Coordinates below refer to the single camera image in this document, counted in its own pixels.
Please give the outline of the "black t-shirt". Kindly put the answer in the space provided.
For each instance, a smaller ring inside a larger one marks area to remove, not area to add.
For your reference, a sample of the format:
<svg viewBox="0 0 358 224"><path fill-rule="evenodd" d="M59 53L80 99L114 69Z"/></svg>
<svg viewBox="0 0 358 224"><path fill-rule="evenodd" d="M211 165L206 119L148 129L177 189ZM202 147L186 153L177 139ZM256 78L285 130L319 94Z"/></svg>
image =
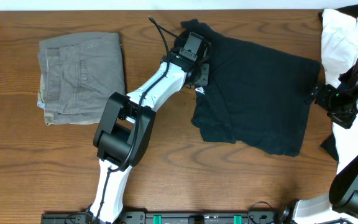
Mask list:
<svg viewBox="0 0 358 224"><path fill-rule="evenodd" d="M299 155L320 63L225 37L197 19L181 23L212 43L208 85L198 87L191 120L206 142L242 141L269 154Z"/></svg>

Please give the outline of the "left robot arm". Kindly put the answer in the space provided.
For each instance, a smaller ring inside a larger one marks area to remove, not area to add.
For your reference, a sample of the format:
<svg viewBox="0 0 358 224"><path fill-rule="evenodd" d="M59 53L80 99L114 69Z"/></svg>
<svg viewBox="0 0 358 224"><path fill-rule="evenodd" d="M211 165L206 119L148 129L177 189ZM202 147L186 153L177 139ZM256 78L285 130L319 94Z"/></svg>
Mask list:
<svg viewBox="0 0 358 224"><path fill-rule="evenodd" d="M95 200L86 211L86 223L118 220L129 174L149 145L156 112L186 84L207 84L208 59L169 53L141 87L126 95L115 92L108 98L93 139L100 177Z"/></svg>

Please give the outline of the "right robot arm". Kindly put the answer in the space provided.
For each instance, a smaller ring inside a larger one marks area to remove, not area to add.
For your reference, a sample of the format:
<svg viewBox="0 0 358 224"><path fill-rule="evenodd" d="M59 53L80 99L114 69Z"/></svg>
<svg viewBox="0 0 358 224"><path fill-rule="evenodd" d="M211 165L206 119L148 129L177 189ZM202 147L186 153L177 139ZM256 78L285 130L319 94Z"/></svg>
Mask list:
<svg viewBox="0 0 358 224"><path fill-rule="evenodd" d="M336 124L351 129L358 116L358 83L326 85L316 102L326 109ZM288 218L289 223L358 223L358 134L350 134L350 145L338 151L342 164L327 194L299 200Z"/></svg>

